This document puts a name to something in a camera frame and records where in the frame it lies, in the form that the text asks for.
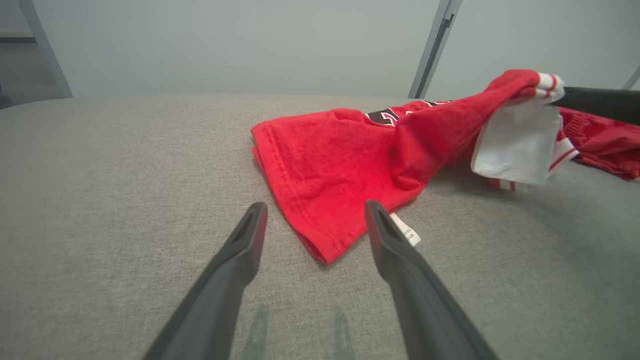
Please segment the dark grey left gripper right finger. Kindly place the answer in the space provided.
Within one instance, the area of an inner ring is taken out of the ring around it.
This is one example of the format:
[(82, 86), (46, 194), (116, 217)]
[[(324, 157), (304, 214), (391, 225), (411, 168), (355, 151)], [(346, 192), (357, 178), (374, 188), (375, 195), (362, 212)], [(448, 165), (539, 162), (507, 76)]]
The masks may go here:
[(498, 356), (410, 244), (383, 205), (365, 203), (375, 266), (391, 289), (410, 360), (496, 360)]

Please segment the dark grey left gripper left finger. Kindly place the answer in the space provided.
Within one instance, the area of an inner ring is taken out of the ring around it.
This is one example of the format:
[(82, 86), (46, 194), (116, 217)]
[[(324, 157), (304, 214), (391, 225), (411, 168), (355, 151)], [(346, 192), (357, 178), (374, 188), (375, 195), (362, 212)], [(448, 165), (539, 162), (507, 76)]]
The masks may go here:
[(259, 270), (268, 207), (252, 203), (183, 297), (146, 360), (227, 360), (245, 288)]

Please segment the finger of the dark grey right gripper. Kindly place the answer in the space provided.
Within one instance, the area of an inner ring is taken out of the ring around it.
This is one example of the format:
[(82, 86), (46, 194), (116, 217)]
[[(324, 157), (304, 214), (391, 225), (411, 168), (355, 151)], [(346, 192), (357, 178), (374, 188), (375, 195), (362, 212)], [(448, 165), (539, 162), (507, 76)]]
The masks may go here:
[(550, 104), (629, 125), (640, 125), (640, 92), (634, 89), (566, 87), (562, 98)]

